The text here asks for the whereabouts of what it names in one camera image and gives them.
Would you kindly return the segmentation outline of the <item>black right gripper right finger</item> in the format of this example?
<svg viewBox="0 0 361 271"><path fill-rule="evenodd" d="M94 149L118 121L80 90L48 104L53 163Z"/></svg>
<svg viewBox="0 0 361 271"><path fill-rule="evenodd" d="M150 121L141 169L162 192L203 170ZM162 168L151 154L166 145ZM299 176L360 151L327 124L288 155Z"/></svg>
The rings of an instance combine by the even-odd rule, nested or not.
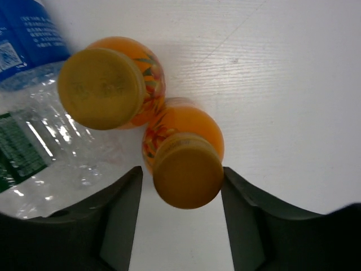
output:
<svg viewBox="0 0 361 271"><path fill-rule="evenodd" d="M307 211L229 167L221 194L235 270L360 270L360 203Z"/></svg>

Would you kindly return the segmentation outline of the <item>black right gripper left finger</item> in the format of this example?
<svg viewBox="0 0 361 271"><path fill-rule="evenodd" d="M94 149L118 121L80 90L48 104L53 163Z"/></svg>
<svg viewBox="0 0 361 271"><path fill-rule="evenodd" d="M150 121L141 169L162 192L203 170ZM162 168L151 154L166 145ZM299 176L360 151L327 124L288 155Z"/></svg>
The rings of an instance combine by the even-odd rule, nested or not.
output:
<svg viewBox="0 0 361 271"><path fill-rule="evenodd" d="M142 182L136 166L49 217L1 213L1 270L129 270Z"/></svg>

